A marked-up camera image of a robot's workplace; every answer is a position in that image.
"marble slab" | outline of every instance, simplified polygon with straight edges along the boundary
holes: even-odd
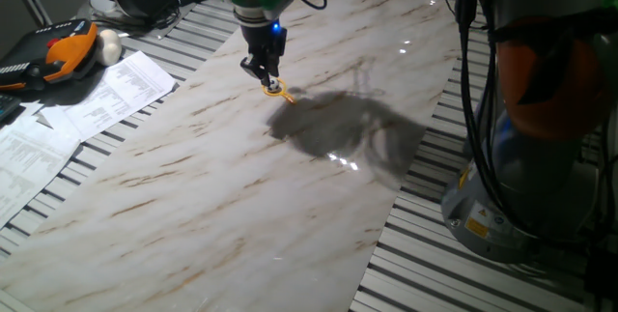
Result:
[[[347,311],[457,58],[436,0],[296,1],[281,76],[237,31],[0,266],[37,311]]]

